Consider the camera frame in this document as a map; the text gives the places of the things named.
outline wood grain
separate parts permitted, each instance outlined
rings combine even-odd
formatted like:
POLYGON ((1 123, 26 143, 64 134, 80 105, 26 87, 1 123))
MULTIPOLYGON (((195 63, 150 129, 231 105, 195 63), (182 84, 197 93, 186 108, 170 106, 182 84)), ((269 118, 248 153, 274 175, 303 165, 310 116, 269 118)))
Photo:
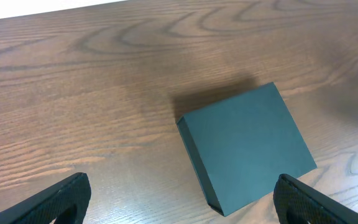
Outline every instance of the wood grain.
POLYGON ((180 113, 275 82, 318 169, 358 212, 358 0, 131 0, 0 20, 0 211, 74 172, 85 223, 277 223, 272 194, 221 217, 180 113))

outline table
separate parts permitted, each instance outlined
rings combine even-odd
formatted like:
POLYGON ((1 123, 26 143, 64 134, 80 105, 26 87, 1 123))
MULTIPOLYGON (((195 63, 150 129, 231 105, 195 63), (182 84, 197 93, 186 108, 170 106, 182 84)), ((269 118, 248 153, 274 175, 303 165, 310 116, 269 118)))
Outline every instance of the table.
POLYGON ((0 211, 75 172, 85 223, 277 223, 272 194, 224 218, 175 118, 275 82, 318 169, 358 212, 358 1, 131 0, 0 20, 0 211))

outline dark green box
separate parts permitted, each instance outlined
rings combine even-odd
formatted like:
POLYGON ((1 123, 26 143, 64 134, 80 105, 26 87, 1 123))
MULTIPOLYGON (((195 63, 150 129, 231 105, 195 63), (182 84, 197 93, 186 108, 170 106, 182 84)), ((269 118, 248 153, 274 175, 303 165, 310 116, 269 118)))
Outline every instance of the dark green box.
POLYGON ((207 203, 224 216, 316 164, 276 86, 219 101, 177 123, 207 203))

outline box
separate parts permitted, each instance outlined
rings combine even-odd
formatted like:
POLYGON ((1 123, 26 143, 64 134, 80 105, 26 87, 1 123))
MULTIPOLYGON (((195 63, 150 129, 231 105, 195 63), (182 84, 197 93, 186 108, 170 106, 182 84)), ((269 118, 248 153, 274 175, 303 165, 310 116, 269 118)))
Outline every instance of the box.
POLYGON ((227 216, 316 164, 280 96, 268 83, 183 115, 182 140, 211 208, 227 216))

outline white wall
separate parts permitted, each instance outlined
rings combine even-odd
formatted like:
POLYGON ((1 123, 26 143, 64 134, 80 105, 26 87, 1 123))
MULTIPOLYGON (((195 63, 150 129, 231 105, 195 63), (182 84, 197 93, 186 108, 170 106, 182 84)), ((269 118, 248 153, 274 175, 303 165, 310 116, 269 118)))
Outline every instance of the white wall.
POLYGON ((0 0, 0 19, 122 0, 0 0))

